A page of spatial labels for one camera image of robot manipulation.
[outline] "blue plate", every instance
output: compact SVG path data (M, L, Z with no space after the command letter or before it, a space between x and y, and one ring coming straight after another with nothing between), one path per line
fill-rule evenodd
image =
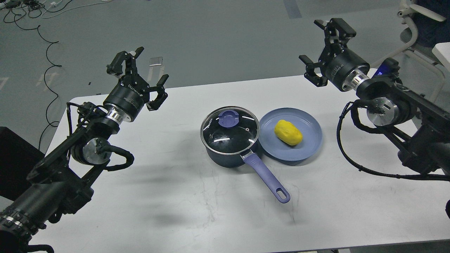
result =
M284 119L303 134L303 141L290 146L274 133L275 125ZM295 108L279 108L268 112L260 120L259 142L272 157L286 162L300 162L314 155L322 145L322 128L310 114Z

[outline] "gray floor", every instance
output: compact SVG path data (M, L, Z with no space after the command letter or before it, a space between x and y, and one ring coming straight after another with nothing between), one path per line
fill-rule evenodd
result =
M77 0L67 8L92 2ZM402 44L399 34L405 26L396 17L397 10L398 1L392 0L115 0L49 19L25 17L18 24L24 28L40 24L45 39L59 41L48 56L62 67L50 69L46 76L59 94L48 111L49 120L55 121L70 99L111 91L117 80L106 74L105 66L122 50L145 48L137 60L144 78L151 71L149 59L162 56L164 73L170 75L166 87L301 75L304 65L298 55L317 59L323 48L323 31L313 24L314 19L344 18L358 32L349 47L370 63ZM0 11L0 18L6 13ZM51 66L45 57L48 45L36 30L0 23L0 126L36 147L47 126L45 110L55 97L42 82ZM404 83L430 95L436 77L403 55L396 59ZM449 94L447 81L436 104L450 110ZM43 135L44 153L54 131L50 128ZM423 250L401 245L352 252L440 252L436 247L450 251L448 243L420 246Z

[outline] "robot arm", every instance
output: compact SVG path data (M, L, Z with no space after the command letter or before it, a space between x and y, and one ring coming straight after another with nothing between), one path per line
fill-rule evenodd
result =
M47 220L57 223L63 214L75 214L91 200L94 181L103 170L116 171L129 167L133 155L108 142L108 138L119 132L123 121L132 122L144 104L149 110L157 110L167 98L164 75L154 87L144 81L137 73L135 59L144 48L135 52L120 52L116 55L107 72L119 77L103 106L91 102L83 105L67 104L69 129L71 127L70 106L77 106L79 121L76 130L50 154L35 165L28 174L31 187L16 201L0 212L0 252L24 253L37 250L53 252L48 245L28 245L32 235L45 229ZM126 63L125 74L122 62ZM150 101L149 93L156 91L157 98ZM125 157L124 164L108 166L111 153ZM79 177L69 168L69 157L93 167Z
M398 78L400 68L394 59L386 59L375 75L368 77L369 64L347 47L356 32L343 19L314 23L324 31L325 47L317 63L306 55L299 56L306 65L305 78L318 87L330 80L340 91L355 90L360 98L353 104L355 125L364 131L384 134L399 149L398 157L404 166L422 175L438 168L450 174L450 113L402 85ZM320 69L321 77L314 72L315 68ZM358 124L357 107L367 109L367 116L376 128L368 130ZM417 113L422 126L413 136L395 127Z

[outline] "pot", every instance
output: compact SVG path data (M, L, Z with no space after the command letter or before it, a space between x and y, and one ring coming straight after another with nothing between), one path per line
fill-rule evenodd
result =
M281 203L291 199L288 191L256 153L260 125L252 112L237 106L219 108L203 120L200 131L207 153L215 163L227 168L246 163Z

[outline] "blue lid knob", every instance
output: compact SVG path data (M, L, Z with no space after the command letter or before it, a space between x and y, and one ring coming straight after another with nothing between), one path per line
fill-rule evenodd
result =
M239 123L239 114L234 110L226 110L219 114L219 125L230 128Z

